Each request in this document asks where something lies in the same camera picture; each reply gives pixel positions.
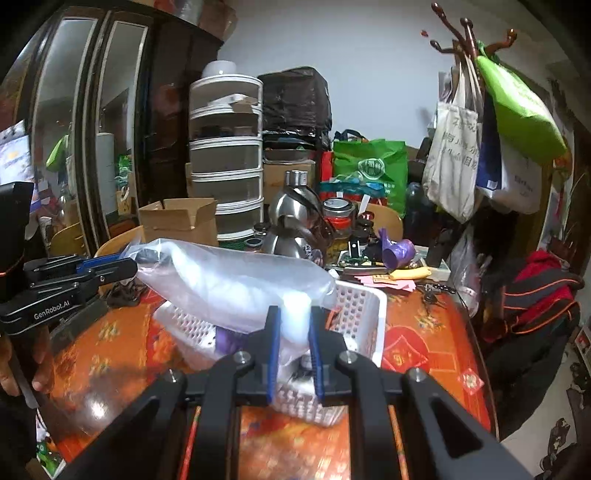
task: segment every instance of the white storage drawer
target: white storage drawer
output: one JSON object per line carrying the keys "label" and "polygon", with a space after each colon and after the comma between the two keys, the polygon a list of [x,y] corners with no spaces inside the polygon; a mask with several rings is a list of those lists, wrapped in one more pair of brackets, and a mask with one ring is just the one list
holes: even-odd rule
{"label": "white storage drawer", "polygon": [[191,170],[198,175],[228,175],[262,169],[262,140],[234,137],[199,140],[189,144]]}
{"label": "white storage drawer", "polygon": [[192,175],[193,196],[215,198],[218,206],[262,200],[262,170],[238,175]]}
{"label": "white storage drawer", "polygon": [[261,138],[262,110],[246,106],[214,106],[195,110],[189,116],[189,139]]}
{"label": "white storage drawer", "polygon": [[234,208],[217,207],[217,239],[240,240],[254,233],[254,224],[262,222],[262,200]]}
{"label": "white storage drawer", "polygon": [[262,105],[262,82],[247,75],[228,74],[206,77],[191,84],[189,90],[189,111],[209,106],[227,95],[241,93],[258,100]]}

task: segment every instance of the stainless steel kettle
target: stainless steel kettle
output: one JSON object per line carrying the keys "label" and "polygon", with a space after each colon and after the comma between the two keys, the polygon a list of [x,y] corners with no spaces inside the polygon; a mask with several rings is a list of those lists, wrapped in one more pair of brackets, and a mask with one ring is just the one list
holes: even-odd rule
{"label": "stainless steel kettle", "polygon": [[308,187],[308,172],[288,170],[285,172],[283,188],[269,205],[271,225],[278,225],[281,215],[296,218],[307,229],[314,229],[320,223],[322,203],[316,192]]}
{"label": "stainless steel kettle", "polygon": [[294,216],[281,215],[265,235],[261,252],[311,260],[323,267],[326,244]]}

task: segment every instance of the kettle handle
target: kettle handle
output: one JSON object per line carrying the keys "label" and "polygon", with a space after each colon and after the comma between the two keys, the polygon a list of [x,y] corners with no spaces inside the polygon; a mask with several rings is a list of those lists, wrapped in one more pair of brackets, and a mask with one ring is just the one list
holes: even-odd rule
{"label": "kettle handle", "polygon": [[[322,202],[320,201],[320,198],[318,197],[318,194],[314,190],[312,190],[311,188],[309,188],[309,187],[306,187],[306,188],[314,194],[314,196],[318,199],[318,203],[322,204]],[[318,214],[318,217],[320,218],[320,225],[321,225],[320,234],[321,234],[322,238],[326,240],[326,243],[328,245],[330,245],[332,243],[333,238],[335,237],[335,228],[330,223],[328,223],[326,221],[322,212],[320,210],[318,210],[318,207],[316,205],[314,205],[311,201],[309,201],[306,197],[304,197],[301,193],[296,191],[296,189],[294,187],[292,187],[290,185],[284,185],[283,189],[289,198],[291,198],[292,200],[295,200],[296,202],[301,203],[306,208],[308,208]]]}
{"label": "kettle handle", "polygon": [[293,235],[294,233],[299,234],[304,240],[310,245],[314,245],[317,242],[316,237],[307,229],[301,222],[292,215],[281,215],[277,219],[279,231],[288,232]]}

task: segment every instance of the orange tablecloth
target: orange tablecloth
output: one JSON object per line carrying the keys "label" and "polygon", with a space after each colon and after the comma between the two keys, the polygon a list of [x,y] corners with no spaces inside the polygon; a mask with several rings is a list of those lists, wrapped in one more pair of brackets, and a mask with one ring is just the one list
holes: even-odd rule
{"label": "orange tablecloth", "polygon": [[[421,294],[389,294],[382,367],[428,371],[487,429],[486,385],[464,317],[450,297],[428,312]],[[53,401],[75,425],[54,437],[72,460],[162,370],[188,370],[171,336],[151,316],[162,299],[150,292],[138,307],[110,311],[56,358]],[[347,418],[324,428],[270,408],[243,408],[240,479],[324,478],[349,475]]]}

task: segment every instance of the green bag logo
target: green bag logo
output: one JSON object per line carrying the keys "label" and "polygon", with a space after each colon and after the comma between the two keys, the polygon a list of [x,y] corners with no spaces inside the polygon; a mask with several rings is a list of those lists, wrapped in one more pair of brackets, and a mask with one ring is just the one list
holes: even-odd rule
{"label": "green bag logo", "polygon": [[357,169],[368,180],[379,180],[386,172],[386,165],[381,158],[366,158],[358,163]]}

